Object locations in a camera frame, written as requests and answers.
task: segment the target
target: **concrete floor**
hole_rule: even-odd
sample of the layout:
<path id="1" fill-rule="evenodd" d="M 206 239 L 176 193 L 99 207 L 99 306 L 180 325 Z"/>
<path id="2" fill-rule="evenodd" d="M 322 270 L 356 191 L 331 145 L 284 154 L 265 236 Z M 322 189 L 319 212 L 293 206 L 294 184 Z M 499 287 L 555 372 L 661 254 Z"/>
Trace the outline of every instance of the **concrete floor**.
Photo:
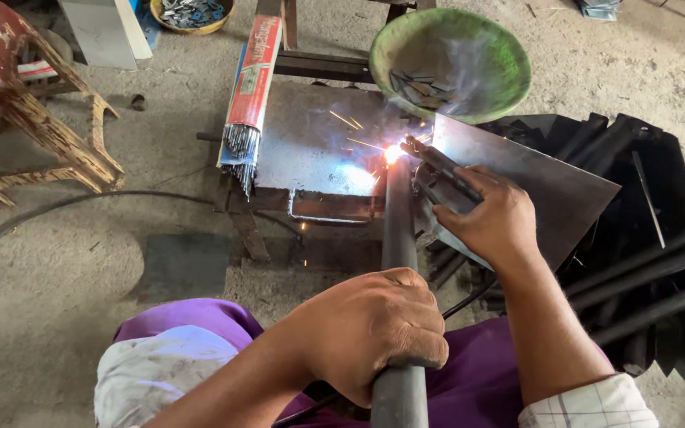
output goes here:
<path id="1" fill-rule="evenodd" d="M 367 50 L 385 23 L 387 7 L 363 0 L 300 0 L 300 45 L 320 54 Z M 685 2 L 665 8 L 623 3 L 617 23 L 588 20 L 569 0 L 438 0 L 497 20 L 515 34 L 534 68 L 530 96 L 517 113 L 627 113 L 676 135 L 685 157 Z M 121 118 L 106 125 L 109 153 L 127 172 L 124 189 L 157 183 L 202 167 L 209 148 L 194 138 L 223 117 L 240 45 L 252 23 L 255 0 L 237 2 L 222 31 L 209 36 L 163 34 L 155 58 L 136 73 L 77 65 L 81 75 Z M 34 24 L 44 16 L 21 9 Z M 177 67 L 173 72 L 165 70 Z M 145 112 L 125 108 L 133 93 L 147 97 Z M 50 110 L 86 131 L 88 111 L 73 96 Z M 0 136 L 0 168 L 47 164 L 48 157 L 17 132 Z M 208 196 L 213 170 L 157 190 Z M 76 183 L 51 183 L 9 192 L 18 207 L 0 223 L 36 206 L 84 194 Z M 260 221 L 267 235 L 286 232 Z M 34 219 L 0 241 L 0 427 L 85 426 L 94 423 L 96 366 L 119 322 L 148 306 L 126 294 L 142 273 L 151 233 L 232 233 L 226 218 L 206 206 L 152 197 L 96 199 Z M 311 233 L 331 233 L 322 229 Z M 252 308 L 270 325 L 304 299 L 345 279 L 311 269 L 294 272 L 230 268 L 223 297 Z M 439 293 L 448 307 L 462 297 L 455 284 Z M 484 315 L 465 311 L 457 328 Z M 654 367 L 638 379 L 663 426 L 685 426 L 685 384 Z"/>

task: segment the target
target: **yellow bowl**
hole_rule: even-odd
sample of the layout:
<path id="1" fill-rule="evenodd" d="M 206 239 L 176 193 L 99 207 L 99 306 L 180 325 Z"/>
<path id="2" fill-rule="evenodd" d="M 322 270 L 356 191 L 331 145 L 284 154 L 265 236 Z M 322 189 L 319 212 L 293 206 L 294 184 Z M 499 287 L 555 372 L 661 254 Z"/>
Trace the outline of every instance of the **yellow bowl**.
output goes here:
<path id="1" fill-rule="evenodd" d="M 224 6 L 224 10 L 226 11 L 226 13 L 224 13 L 224 17 L 213 24 L 208 24 L 200 28 L 174 27 L 173 25 L 167 24 L 165 21 L 160 19 L 160 15 L 163 13 L 163 0 L 151 0 L 150 10 L 152 11 L 152 16 L 155 17 L 155 20 L 159 22 L 160 25 L 166 27 L 168 30 L 173 31 L 174 33 L 195 34 L 197 36 L 202 36 L 203 34 L 211 34 L 213 31 L 223 27 L 223 25 L 226 23 L 226 20 L 230 15 L 232 15 L 232 12 L 234 12 L 234 2 L 232 0 L 218 0 L 218 2 Z"/>

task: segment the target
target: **green plastic bowl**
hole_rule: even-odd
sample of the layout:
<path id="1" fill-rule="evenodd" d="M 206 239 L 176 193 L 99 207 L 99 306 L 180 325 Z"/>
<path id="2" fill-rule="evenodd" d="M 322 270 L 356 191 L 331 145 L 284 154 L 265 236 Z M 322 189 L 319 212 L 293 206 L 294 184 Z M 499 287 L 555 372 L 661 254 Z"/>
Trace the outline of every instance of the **green plastic bowl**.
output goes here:
<path id="1" fill-rule="evenodd" d="M 371 44 L 369 67 L 392 102 L 428 119 L 435 111 L 394 91 L 392 69 L 463 82 L 458 88 L 463 106 L 454 109 L 462 114 L 439 112 L 471 125 L 503 117 L 530 91 L 530 61 L 517 39 L 486 17 L 456 9 L 433 8 L 394 19 Z"/>

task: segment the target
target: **shirt cuff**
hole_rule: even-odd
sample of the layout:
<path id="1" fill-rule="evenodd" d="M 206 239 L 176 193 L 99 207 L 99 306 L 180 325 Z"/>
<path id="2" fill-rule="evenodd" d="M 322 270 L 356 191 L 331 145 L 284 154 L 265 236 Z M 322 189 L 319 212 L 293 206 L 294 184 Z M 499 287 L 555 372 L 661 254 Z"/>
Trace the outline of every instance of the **shirt cuff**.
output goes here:
<path id="1" fill-rule="evenodd" d="M 527 406 L 520 428 L 657 428 L 633 378 L 615 374 Z"/>

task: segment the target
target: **hand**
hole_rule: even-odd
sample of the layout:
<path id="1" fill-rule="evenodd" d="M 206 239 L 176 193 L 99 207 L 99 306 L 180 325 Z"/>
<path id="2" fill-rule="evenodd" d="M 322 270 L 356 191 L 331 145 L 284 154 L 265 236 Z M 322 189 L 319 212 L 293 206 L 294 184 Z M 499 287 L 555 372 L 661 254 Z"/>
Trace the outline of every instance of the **hand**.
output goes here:
<path id="1" fill-rule="evenodd" d="M 414 270 L 352 278 L 307 300 L 267 334 L 293 346 L 310 377 L 371 406 L 371 382 L 388 363 L 441 368 L 448 359 L 443 317 Z"/>
<path id="2" fill-rule="evenodd" d="M 477 190 L 483 202 L 459 216 L 446 206 L 432 211 L 452 234 L 497 272 L 541 259 L 535 236 L 535 208 L 528 193 L 485 166 L 456 168 L 456 174 Z"/>

